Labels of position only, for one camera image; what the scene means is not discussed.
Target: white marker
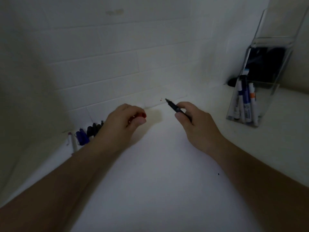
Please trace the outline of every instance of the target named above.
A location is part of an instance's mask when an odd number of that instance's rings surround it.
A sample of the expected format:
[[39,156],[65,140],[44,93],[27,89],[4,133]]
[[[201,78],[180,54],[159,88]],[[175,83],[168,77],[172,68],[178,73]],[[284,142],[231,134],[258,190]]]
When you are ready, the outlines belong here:
[[255,98],[255,89],[254,89],[253,83],[249,83],[249,92],[250,92],[253,124],[255,126],[259,126],[259,122],[258,122],[259,115],[257,113],[257,101]]
[[237,83],[237,90],[238,90],[238,107],[240,111],[240,120],[242,123],[245,123],[245,110],[243,108],[243,88],[241,85],[241,81]]

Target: white marker with orange band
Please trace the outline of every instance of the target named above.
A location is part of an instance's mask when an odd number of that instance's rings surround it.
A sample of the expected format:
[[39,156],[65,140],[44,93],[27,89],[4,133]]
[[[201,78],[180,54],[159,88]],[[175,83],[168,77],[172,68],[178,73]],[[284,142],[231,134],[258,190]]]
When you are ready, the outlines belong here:
[[252,110],[252,120],[255,126],[259,126],[259,115],[257,113],[257,101],[255,98],[255,89],[253,83],[249,83],[249,92],[250,92],[250,101],[251,101],[251,110]]

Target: white brick wall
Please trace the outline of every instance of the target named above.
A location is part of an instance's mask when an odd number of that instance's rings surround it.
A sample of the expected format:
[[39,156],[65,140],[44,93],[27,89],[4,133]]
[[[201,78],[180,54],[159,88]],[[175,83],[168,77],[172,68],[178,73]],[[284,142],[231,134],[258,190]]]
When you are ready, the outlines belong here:
[[224,83],[268,1],[10,0],[77,127]]

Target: person's right hand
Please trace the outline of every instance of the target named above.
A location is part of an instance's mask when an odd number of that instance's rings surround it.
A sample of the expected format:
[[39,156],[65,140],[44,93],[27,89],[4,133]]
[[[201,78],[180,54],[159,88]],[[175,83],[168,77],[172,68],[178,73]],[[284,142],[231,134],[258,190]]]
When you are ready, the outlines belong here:
[[190,102],[180,102],[177,106],[186,109],[186,114],[192,118],[191,123],[184,114],[180,112],[175,114],[184,128],[189,142],[194,147],[204,153],[211,154],[226,140],[209,113],[203,112]]

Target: black marker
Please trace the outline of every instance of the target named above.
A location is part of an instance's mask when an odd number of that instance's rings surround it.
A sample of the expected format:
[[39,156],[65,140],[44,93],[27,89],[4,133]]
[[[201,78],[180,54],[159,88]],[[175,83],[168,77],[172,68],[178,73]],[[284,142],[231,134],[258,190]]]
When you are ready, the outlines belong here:
[[185,114],[179,107],[177,107],[172,101],[169,101],[168,99],[165,99],[168,102],[168,105],[175,111],[175,112],[181,112],[183,113],[186,117],[189,118],[190,122],[192,122],[192,118]]

